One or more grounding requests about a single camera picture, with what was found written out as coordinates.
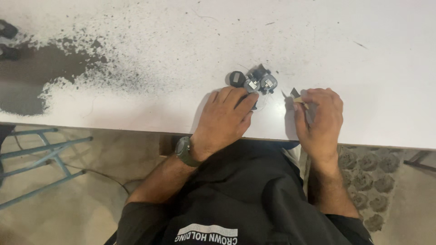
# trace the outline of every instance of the black cable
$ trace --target black cable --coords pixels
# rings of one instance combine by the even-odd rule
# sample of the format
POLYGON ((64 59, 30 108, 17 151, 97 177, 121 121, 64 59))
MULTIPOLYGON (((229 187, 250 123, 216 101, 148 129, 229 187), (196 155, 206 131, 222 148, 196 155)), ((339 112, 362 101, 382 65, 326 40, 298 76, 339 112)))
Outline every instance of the black cable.
POLYGON ((70 165, 70 164, 66 164, 66 163, 64 163, 64 165, 65 165, 65 166, 68 166, 68 167, 72 167, 72 168, 77 168, 77 169, 80 169, 80 170, 89 171, 89 172, 92 172, 92 173, 95 173, 95 174, 99 174, 99 175, 104 176, 104 177, 106 177, 106 178, 108 178, 108 179, 110 179, 110 180, 113 180, 113 181, 117 182, 117 183, 118 183, 118 184, 119 184, 119 185, 120 185, 120 186, 121 186, 121 187, 126 191, 126 193, 127 193, 128 195, 130 195, 130 192, 127 190, 127 188, 126 188, 123 184, 121 184, 120 182, 118 182, 118 181, 115 180, 115 179, 112 179, 111 177, 109 177, 109 175, 106 175, 106 174, 103 174, 103 173, 97 172, 97 171, 92 170, 92 169, 76 167, 76 166, 73 166, 73 165, 70 165))
MULTIPOLYGON (((20 142, 18 141, 18 137, 17 137, 16 135, 14 135, 14 138, 15 138, 15 141, 17 142, 17 145, 18 145, 18 147, 20 148, 20 150, 24 150, 24 148, 21 147, 21 144, 20 144, 20 142)), ((28 154, 28 155, 31 155, 31 156, 33 156, 33 157, 40 158, 40 157, 38 157, 38 156, 36 156, 36 155, 33 155, 33 154, 28 154)), ((100 173, 100 172, 97 172, 97 171, 95 171, 95 170, 88 169, 88 168, 76 167, 76 166, 73 166, 73 165, 70 165, 70 164, 66 164, 66 163, 64 163, 64 164, 65 164, 65 166, 72 167, 72 168, 76 168, 76 169, 80 169, 80 170, 89 171, 89 172, 92 172, 92 173, 95 173, 95 174, 99 174, 99 175, 101 175, 101 176, 103 176, 103 177, 106 177, 106 178, 108 178, 108 179, 110 179, 110 180, 112 180, 112 181, 115 181, 116 183, 118 183, 118 184, 119 184, 119 185, 120 185, 120 186, 121 186, 121 187, 126 191, 126 193, 127 193, 128 195, 130 195, 129 190, 127 190, 127 188, 126 188, 123 184, 121 184, 120 182, 118 182, 118 181, 115 180, 115 179, 112 179, 111 177, 109 177, 109 175, 106 175, 106 174, 103 174, 103 173, 100 173)))

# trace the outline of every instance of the black t-shirt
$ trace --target black t-shirt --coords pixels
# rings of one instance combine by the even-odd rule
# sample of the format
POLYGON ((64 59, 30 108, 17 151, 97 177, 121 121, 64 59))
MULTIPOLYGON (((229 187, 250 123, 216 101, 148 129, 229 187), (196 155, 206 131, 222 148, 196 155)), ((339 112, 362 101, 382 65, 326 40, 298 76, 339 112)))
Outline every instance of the black t-shirt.
POLYGON ((127 204, 117 244, 372 245, 359 219, 322 214, 302 184, 278 147, 239 140, 204 162, 170 204, 127 204))

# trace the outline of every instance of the person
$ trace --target person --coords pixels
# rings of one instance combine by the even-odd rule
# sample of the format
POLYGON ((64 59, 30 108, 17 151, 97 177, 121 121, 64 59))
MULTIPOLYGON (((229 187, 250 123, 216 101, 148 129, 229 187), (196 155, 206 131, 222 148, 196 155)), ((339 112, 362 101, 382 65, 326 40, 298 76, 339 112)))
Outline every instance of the person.
POLYGON ((310 125, 305 107, 294 104, 311 159, 308 199, 298 168, 277 147, 238 140, 258 96, 234 87, 210 95, 194 134, 127 199, 117 244, 372 244, 337 163, 338 94, 307 91, 302 100, 317 105, 310 125), (180 153, 186 148, 188 157, 180 153))

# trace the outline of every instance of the white table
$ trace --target white table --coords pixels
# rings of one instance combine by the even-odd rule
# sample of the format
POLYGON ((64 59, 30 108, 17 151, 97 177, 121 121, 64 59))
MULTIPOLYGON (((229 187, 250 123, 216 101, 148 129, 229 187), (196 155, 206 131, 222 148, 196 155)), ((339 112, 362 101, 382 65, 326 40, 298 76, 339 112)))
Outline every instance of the white table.
POLYGON ((331 87, 344 101, 340 143, 436 149, 435 10, 430 0, 3 1, 0 17, 27 34, 18 41, 88 35, 109 62, 96 63, 106 75, 47 83, 42 115, 2 111, 0 122, 192 133, 205 95, 262 63, 279 85, 246 137, 296 140, 282 92, 331 87))

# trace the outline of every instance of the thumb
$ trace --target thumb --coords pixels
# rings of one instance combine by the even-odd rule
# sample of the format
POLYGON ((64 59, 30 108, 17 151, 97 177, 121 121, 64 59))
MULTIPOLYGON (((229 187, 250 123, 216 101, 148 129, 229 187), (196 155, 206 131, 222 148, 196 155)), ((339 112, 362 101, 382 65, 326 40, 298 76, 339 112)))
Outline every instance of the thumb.
POLYGON ((247 115, 245 115, 244 119, 242 119, 241 123, 239 124, 239 132, 241 135, 243 135, 247 129, 251 125, 251 116, 253 115, 253 111, 249 111, 247 115))
POLYGON ((298 139, 300 141, 305 140, 309 134, 309 129, 307 128, 306 114, 301 103, 294 102, 294 119, 298 139))

